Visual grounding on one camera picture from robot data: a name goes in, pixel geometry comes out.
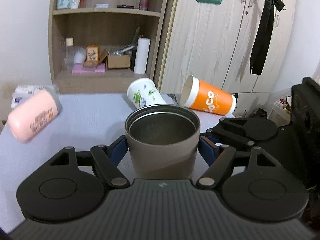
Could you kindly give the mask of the taupe tumbler cup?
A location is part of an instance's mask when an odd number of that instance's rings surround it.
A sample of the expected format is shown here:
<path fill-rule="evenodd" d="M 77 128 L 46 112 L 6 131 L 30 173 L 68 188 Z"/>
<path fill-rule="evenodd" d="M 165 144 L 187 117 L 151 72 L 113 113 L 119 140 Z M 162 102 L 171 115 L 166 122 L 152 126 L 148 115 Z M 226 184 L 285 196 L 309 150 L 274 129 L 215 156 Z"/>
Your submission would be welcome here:
<path fill-rule="evenodd" d="M 199 117 L 178 105 L 151 105 L 130 114 L 125 134 L 137 177 L 190 179 L 200 128 Z"/>

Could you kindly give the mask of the pink tumbler cup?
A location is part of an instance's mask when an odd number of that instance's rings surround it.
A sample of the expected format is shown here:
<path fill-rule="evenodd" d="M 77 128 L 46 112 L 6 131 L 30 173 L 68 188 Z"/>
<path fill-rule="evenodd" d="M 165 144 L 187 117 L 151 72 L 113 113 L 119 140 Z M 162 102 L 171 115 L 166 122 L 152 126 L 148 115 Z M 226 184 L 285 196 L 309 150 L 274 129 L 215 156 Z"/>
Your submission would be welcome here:
<path fill-rule="evenodd" d="M 39 90 L 8 115 L 9 129 L 19 142 L 28 142 L 62 111 L 59 95 L 50 88 Z"/>

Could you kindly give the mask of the orange paper cup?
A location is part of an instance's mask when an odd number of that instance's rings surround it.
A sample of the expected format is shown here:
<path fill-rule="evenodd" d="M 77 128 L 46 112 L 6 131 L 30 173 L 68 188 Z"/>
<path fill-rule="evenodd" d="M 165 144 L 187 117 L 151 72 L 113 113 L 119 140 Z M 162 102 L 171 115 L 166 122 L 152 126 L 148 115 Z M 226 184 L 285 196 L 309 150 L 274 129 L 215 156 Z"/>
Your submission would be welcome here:
<path fill-rule="evenodd" d="M 183 86 L 180 105 L 197 111 L 227 115 L 234 112 L 236 98 L 191 75 Z"/>

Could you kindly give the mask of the white paper cup green print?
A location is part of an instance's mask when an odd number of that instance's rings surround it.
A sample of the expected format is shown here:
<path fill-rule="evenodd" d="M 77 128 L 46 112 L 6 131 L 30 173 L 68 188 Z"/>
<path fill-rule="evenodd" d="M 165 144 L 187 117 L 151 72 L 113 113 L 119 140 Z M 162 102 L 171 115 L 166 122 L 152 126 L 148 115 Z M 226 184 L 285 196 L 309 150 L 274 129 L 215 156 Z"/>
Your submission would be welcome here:
<path fill-rule="evenodd" d="M 137 109 L 150 105 L 166 104 L 153 81 L 146 77 L 137 79 L 129 85 L 127 97 Z"/>

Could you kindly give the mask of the light quilted table cloth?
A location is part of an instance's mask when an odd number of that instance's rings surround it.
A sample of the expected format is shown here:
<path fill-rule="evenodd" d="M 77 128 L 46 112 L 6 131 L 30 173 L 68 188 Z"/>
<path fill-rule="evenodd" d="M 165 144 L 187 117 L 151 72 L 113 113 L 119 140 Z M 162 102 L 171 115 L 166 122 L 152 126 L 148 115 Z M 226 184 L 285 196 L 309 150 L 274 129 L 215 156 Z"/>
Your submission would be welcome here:
<path fill-rule="evenodd" d="M 22 181 L 66 146 L 87 151 L 124 135 L 136 109 L 126 94 L 61 94 L 62 112 L 28 143 L 1 132 L 1 228 L 10 232 L 24 217 L 16 200 Z"/>

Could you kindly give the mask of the white tissue pack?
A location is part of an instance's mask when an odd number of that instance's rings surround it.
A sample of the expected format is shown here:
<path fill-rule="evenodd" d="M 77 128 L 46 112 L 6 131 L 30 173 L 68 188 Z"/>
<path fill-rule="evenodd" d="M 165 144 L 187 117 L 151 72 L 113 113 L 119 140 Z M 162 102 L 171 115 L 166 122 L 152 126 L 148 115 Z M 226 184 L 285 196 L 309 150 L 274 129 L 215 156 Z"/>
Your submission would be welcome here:
<path fill-rule="evenodd" d="M 14 109 L 42 89 L 50 89 L 59 94 L 57 85 L 19 85 L 12 94 L 11 108 Z"/>

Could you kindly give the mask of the pink flat box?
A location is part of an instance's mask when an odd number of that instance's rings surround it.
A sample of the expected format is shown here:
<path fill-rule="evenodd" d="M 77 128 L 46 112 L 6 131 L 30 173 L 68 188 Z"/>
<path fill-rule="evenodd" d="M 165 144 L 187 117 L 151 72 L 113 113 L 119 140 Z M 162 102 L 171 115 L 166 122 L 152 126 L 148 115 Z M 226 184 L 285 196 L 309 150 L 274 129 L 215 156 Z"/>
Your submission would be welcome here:
<path fill-rule="evenodd" d="M 72 74 L 102 74 L 106 72 L 104 63 L 97 65 L 95 68 L 84 67 L 82 64 L 75 64 L 71 70 Z"/>

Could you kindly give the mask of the clear plastic bottle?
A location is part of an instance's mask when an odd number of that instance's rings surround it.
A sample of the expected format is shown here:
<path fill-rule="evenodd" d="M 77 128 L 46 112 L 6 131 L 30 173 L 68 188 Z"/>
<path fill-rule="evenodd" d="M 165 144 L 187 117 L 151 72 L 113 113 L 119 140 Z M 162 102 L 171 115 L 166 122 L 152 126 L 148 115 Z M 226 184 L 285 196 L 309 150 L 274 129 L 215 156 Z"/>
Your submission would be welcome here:
<path fill-rule="evenodd" d="M 62 70 L 66 71 L 74 65 L 74 38 L 66 38 L 63 45 L 64 56 L 62 61 Z"/>

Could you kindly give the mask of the orange tea box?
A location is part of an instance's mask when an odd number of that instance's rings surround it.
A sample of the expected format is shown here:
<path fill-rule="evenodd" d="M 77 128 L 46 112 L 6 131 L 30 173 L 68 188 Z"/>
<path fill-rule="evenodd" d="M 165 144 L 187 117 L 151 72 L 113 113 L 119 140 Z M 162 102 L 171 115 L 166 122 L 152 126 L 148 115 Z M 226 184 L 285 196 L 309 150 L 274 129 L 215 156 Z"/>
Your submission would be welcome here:
<path fill-rule="evenodd" d="M 99 47 L 87 46 L 86 60 L 83 64 L 85 68 L 96 68 L 99 63 Z"/>

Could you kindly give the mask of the brown cardboard box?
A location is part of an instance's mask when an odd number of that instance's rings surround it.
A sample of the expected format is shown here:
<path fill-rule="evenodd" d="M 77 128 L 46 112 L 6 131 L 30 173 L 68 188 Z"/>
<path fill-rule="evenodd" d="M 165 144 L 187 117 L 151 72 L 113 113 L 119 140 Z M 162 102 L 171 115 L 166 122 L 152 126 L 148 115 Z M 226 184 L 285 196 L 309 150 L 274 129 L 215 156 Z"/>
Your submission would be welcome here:
<path fill-rule="evenodd" d="M 106 49 L 99 56 L 99 64 L 105 62 L 107 69 L 127 69 L 130 67 L 129 55 L 111 55 Z"/>

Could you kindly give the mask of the wooden wardrobe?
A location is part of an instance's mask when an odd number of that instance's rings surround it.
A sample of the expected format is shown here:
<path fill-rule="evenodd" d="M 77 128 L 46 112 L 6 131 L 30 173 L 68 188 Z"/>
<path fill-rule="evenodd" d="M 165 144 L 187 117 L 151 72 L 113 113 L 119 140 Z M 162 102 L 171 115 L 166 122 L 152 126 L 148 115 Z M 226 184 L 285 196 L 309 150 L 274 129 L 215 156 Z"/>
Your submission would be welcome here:
<path fill-rule="evenodd" d="M 281 1 L 285 7 L 274 13 L 263 72 L 253 75 L 249 62 L 264 0 L 168 0 L 154 78 L 159 90 L 180 93 L 193 75 L 236 95 L 236 116 L 263 107 L 281 70 L 295 16 L 296 0 Z"/>

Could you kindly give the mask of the white paper towel roll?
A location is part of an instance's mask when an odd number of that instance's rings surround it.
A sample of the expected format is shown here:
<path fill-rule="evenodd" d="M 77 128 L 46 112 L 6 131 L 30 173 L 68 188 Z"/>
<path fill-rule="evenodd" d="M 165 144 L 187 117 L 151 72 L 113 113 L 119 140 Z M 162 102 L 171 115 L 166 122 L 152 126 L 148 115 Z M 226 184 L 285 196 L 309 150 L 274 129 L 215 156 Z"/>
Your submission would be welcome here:
<path fill-rule="evenodd" d="M 149 48 L 151 40 L 149 38 L 140 37 L 138 39 L 136 59 L 135 59 L 135 74 L 144 74 L 148 62 Z"/>

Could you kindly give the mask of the wooden shelf unit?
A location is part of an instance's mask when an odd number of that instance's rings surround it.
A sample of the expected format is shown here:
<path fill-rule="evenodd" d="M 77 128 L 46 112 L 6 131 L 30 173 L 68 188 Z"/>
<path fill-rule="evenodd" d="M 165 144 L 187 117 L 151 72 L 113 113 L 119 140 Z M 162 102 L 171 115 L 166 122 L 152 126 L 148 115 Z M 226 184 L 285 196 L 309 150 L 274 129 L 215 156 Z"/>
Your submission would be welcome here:
<path fill-rule="evenodd" d="M 138 79 L 132 69 L 106 70 L 103 74 L 72 74 L 62 70 L 66 38 L 74 48 L 89 45 L 101 50 L 119 49 L 135 35 L 151 40 L 145 77 L 159 80 L 164 42 L 168 31 L 166 13 L 172 0 L 149 0 L 148 10 L 139 10 L 140 0 L 85 0 L 79 9 L 57 10 L 50 0 L 48 48 L 53 83 L 62 94 L 125 92 Z"/>

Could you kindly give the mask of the small pink bottle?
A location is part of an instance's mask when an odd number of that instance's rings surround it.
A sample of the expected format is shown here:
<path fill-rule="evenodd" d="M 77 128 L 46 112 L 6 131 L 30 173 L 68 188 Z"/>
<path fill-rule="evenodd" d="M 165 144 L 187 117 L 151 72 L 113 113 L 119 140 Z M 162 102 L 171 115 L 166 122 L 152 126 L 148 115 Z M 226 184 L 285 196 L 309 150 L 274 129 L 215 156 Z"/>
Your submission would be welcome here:
<path fill-rule="evenodd" d="M 149 0 L 140 0 L 139 10 L 148 10 Z"/>

